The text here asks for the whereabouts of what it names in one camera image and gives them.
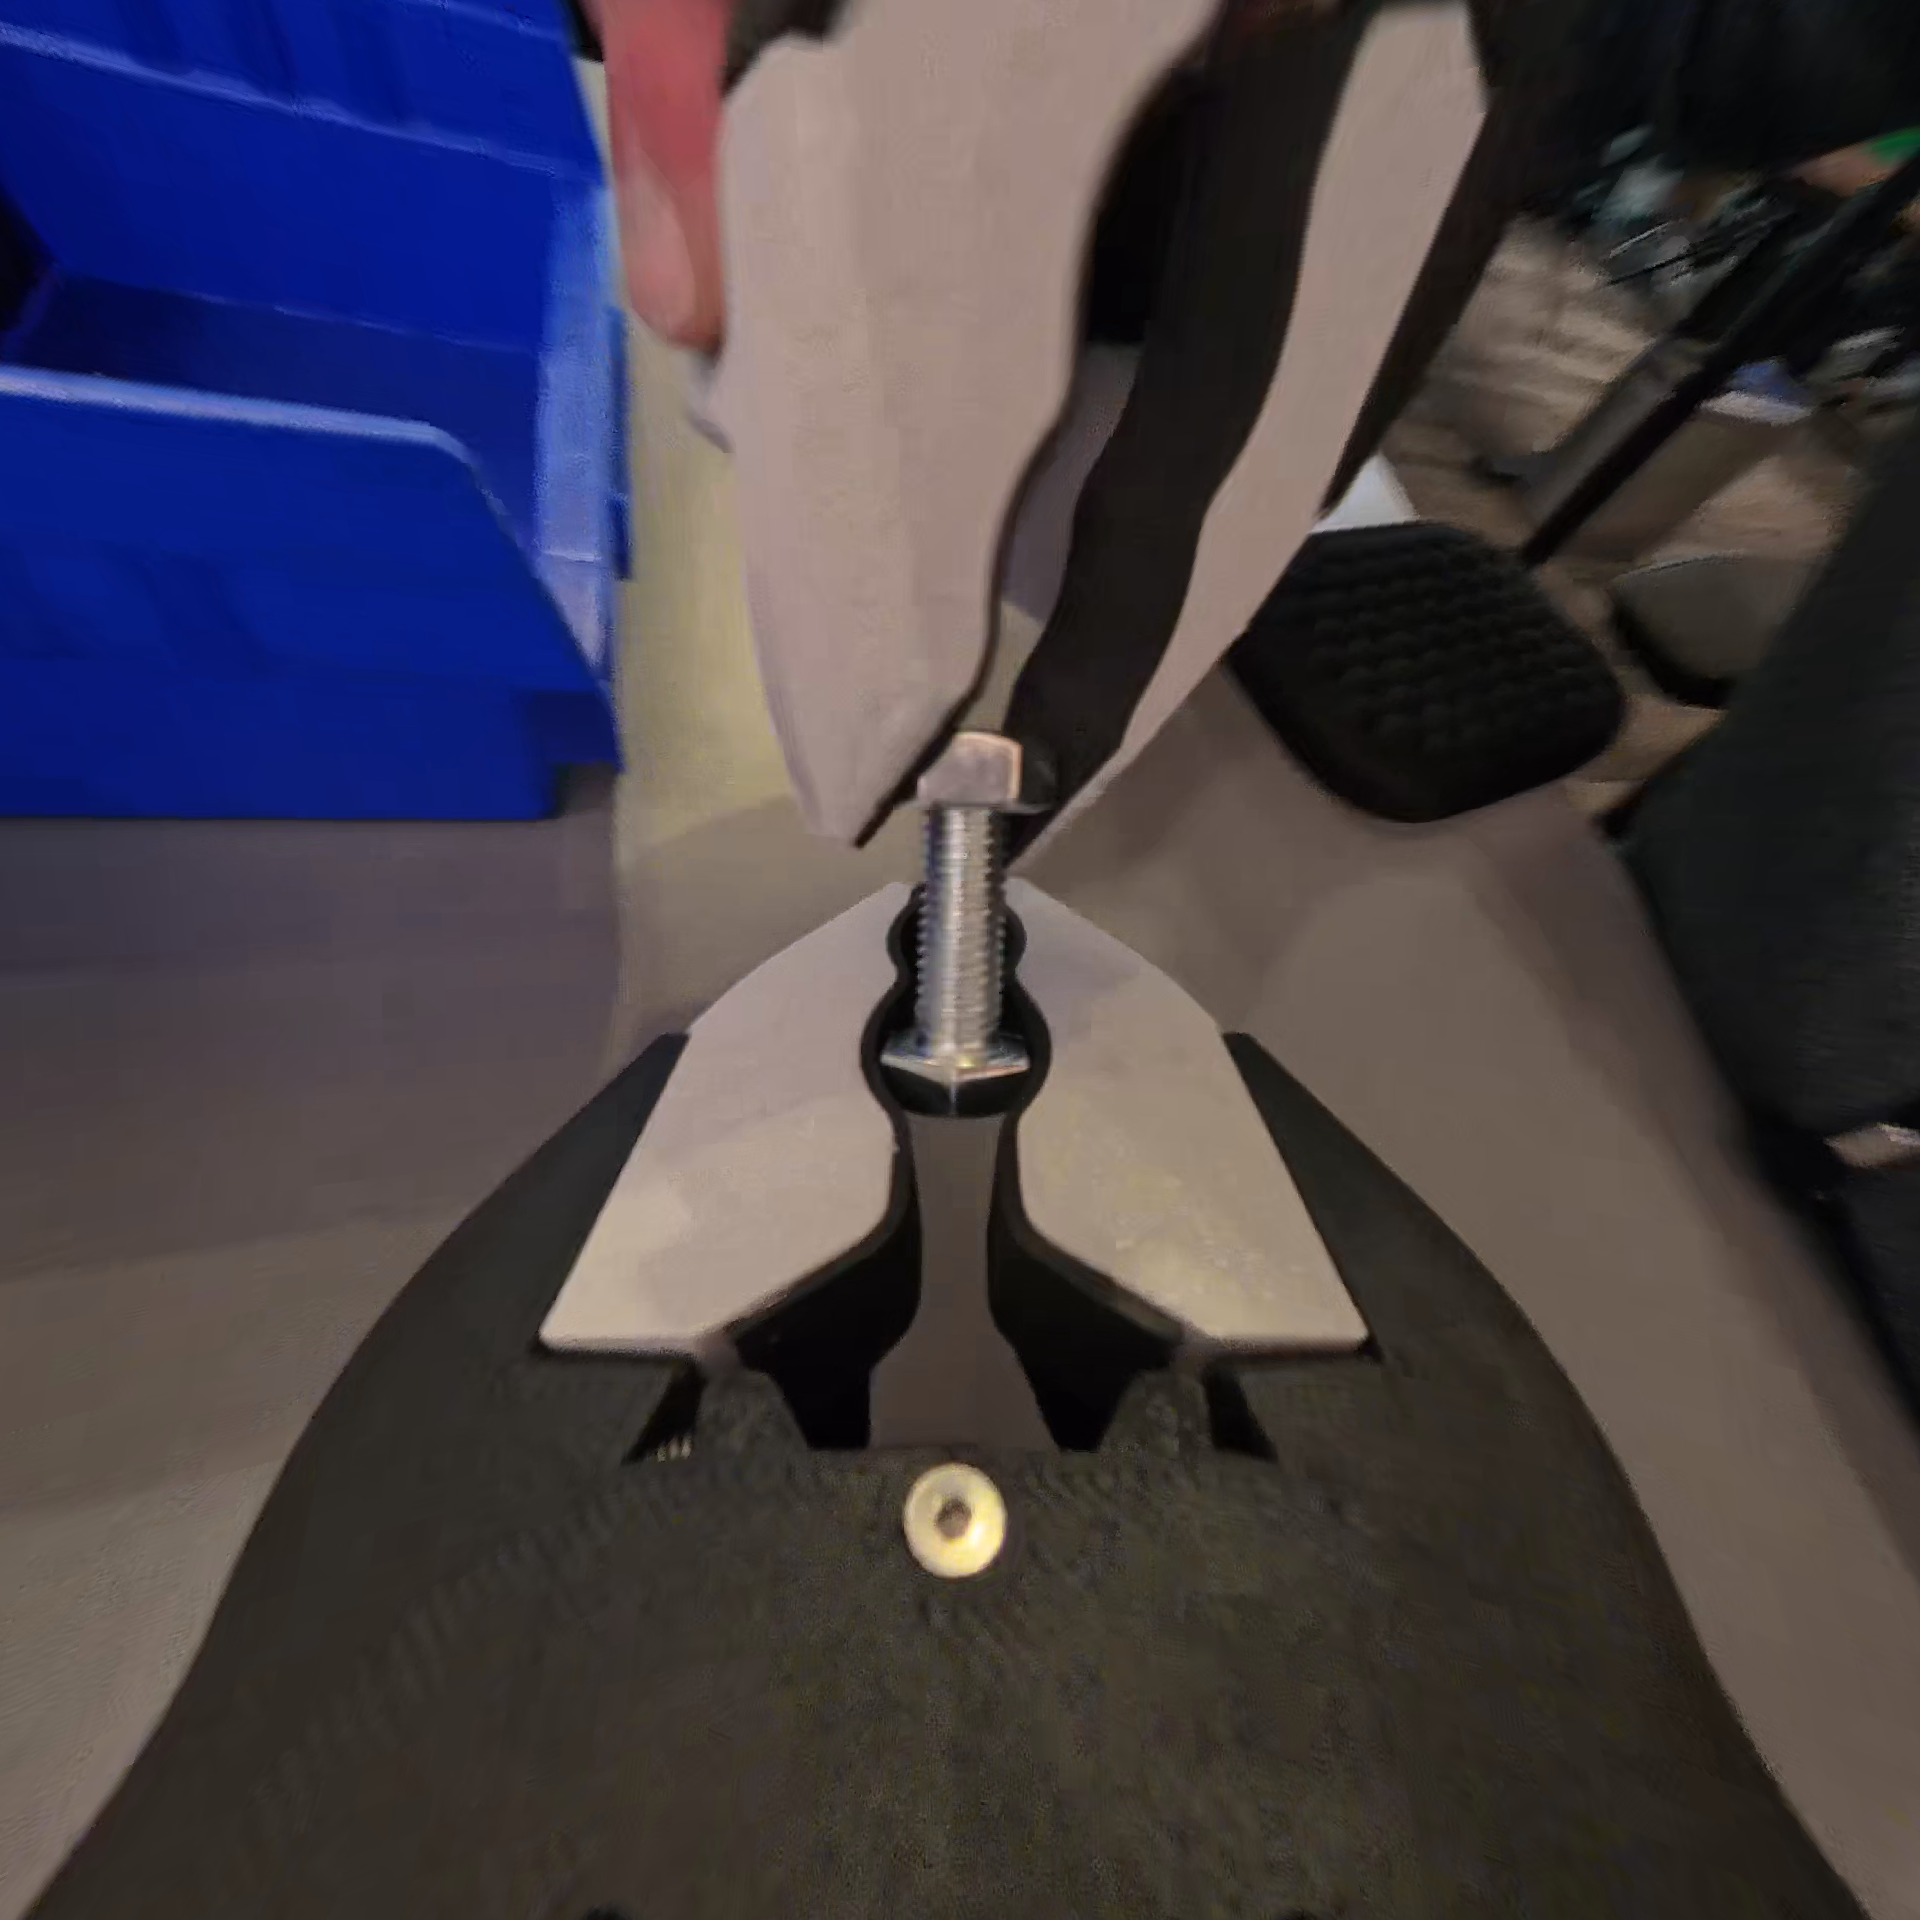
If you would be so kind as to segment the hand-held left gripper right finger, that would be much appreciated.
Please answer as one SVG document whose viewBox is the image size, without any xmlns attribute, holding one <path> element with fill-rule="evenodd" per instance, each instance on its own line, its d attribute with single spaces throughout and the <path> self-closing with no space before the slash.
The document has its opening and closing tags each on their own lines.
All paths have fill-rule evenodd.
<svg viewBox="0 0 1920 1920">
<path fill-rule="evenodd" d="M 1135 1380 L 1331 1360 L 1368 1328 L 1201 1002 L 1017 879 L 1014 1009 L 1034 1078 L 998 1133 L 986 1303 L 1056 1448 L 1096 1448 Z"/>
</svg>

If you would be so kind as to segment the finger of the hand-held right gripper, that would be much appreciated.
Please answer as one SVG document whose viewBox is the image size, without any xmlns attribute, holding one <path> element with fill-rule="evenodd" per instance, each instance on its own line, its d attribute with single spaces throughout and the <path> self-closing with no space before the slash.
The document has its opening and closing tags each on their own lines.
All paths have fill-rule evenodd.
<svg viewBox="0 0 1920 1920">
<path fill-rule="evenodd" d="M 1005 720 L 1082 814 L 1328 500 L 1487 113 L 1469 4 L 1230 10 L 1135 369 Z"/>
<path fill-rule="evenodd" d="M 1101 188 L 1215 14 L 843 4 L 726 94 L 726 338 L 703 404 L 784 768 L 833 842 L 872 836 L 986 674 Z"/>
</svg>

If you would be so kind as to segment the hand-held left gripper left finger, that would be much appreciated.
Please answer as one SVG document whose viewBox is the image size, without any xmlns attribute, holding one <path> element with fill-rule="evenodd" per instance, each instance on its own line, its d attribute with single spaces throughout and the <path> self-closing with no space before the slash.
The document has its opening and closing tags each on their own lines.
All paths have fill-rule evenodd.
<svg viewBox="0 0 1920 1920">
<path fill-rule="evenodd" d="M 907 900 L 861 900 L 685 1030 L 539 1326 L 549 1352 L 771 1380 L 814 1448 L 872 1439 L 920 1305 L 920 1205 L 872 1056 Z"/>
</svg>

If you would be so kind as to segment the silver hex bolt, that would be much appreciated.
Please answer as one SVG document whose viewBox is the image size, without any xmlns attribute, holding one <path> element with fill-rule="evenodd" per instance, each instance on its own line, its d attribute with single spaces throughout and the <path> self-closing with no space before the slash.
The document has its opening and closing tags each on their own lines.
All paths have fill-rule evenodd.
<svg viewBox="0 0 1920 1920">
<path fill-rule="evenodd" d="M 879 1048 L 885 1078 L 912 1112 L 989 1118 L 1029 1077 L 1026 1045 L 1002 1022 L 1005 833 L 1019 821 L 918 807 L 913 1002 Z"/>
</svg>

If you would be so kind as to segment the silver hex nut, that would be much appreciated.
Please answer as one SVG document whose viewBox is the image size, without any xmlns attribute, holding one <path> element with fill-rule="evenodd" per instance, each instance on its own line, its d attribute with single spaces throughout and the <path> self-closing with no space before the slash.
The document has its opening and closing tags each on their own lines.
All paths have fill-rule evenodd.
<svg viewBox="0 0 1920 1920">
<path fill-rule="evenodd" d="M 1049 758 L 1017 735 L 965 729 L 918 775 L 917 801 L 1034 818 L 1053 810 L 1058 783 Z"/>
</svg>

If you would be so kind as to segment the blue plastic bin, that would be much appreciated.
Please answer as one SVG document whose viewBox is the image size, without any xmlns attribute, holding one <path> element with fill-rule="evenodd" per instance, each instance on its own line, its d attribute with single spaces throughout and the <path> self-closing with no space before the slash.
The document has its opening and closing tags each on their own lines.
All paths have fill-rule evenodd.
<svg viewBox="0 0 1920 1920">
<path fill-rule="evenodd" d="M 1 4 L 8 818 L 518 823 L 619 766 L 577 4 Z"/>
</svg>

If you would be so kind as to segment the person's right hand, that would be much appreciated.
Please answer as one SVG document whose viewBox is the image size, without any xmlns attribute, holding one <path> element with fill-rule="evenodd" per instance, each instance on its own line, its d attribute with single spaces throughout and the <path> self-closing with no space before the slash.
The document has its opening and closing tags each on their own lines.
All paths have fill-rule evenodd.
<svg viewBox="0 0 1920 1920">
<path fill-rule="evenodd" d="M 712 353 L 726 288 L 718 138 L 730 1 L 582 1 L 606 72 L 610 178 L 629 306 L 662 343 Z"/>
</svg>

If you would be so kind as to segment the black wrist rest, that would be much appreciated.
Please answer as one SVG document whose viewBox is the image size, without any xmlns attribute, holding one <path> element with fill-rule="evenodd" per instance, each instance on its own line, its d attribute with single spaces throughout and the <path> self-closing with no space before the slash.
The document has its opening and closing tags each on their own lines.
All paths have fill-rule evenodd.
<svg viewBox="0 0 1920 1920">
<path fill-rule="evenodd" d="M 1312 534 L 1227 668 L 1309 780 L 1394 825 L 1559 783 L 1625 718 L 1613 670 L 1529 568 L 1423 518 Z"/>
</svg>

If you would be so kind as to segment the grey office chair seat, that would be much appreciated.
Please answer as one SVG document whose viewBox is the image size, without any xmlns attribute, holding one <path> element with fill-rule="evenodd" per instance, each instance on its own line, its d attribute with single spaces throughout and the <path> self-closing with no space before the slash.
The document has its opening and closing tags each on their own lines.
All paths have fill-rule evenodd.
<svg viewBox="0 0 1920 1920">
<path fill-rule="evenodd" d="M 1607 596 L 1625 652 L 1654 687 L 1681 703 L 1722 705 L 1805 585 L 1800 560 L 1719 552 L 1633 566 Z"/>
</svg>

